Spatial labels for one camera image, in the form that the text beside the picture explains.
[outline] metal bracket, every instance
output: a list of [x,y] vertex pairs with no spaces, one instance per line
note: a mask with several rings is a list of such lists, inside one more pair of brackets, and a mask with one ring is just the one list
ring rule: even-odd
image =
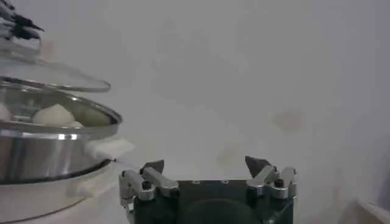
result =
[[278,199],[286,199],[297,195],[296,171],[292,167],[286,167],[278,179],[270,185],[271,196]]
[[133,197],[142,201],[150,201],[155,198],[156,187],[133,170],[122,172],[119,177],[121,203],[129,204]]
[[176,197],[179,193],[179,183],[164,177],[152,167],[143,169],[142,177],[155,185],[165,197]]
[[269,182],[275,179],[276,171],[273,166],[265,166],[253,179],[247,180],[248,188],[254,190],[256,196],[262,196],[266,193],[265,189]]
[[141,168],[140,174],[142,175],[142,173],[144,172],[144,169],[148,168],[148,167],[151,167],[151,168],[155,169],[159,173],[163,173],[164,164],[165,164],[165,162],[164,162],[163,159],[157,160],[157,161],[148,162]]

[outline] pot lid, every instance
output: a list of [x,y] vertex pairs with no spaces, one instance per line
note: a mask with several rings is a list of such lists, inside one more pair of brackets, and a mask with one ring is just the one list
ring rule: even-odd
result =
[[67,91],[101,93],[111,88],[108,82],[86,75],[63,63],[18,55],[0,54],[0,76]]

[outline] screw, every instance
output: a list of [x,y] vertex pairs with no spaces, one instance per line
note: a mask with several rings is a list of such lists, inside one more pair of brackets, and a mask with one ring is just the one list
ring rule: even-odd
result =
[[278,179],[276,179],[276,180],[274,181],[274,186],[275,186],[275,187],[281,188],[281,187],[283,187],[284,185],[285,185],[285,182],[284,182],[282,179],[280,179],[280,178],[278,178]]
[[150,181],[142,182],[142,189],[143,190],[149,190],[151,188],[152,188],[152,183]]
[[278,170],[278,167],[274,166],[274,172],[275,172],[275,177],[280,176],[280,171]]

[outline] white plastic handle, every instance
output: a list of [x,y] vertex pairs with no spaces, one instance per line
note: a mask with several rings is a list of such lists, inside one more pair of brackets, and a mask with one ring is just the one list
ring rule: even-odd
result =
[[75,196],[79,197],[98,197],[109,191],[118,183],[118,176],[115,175],[112,167],[94,177],[81,180],[73,185]]
[[95,159],[115,160],[133,150],[135,145],[122,137],[109,137],[90,141],[85,151]]

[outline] white wall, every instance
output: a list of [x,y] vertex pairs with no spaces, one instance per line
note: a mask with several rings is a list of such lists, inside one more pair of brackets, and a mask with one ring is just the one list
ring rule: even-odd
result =
[[113,85],[92,98],[167,174],[246,178],[245,154],[294,166],[300,223],[385,194],[387,0],[17,3],[60,59]]

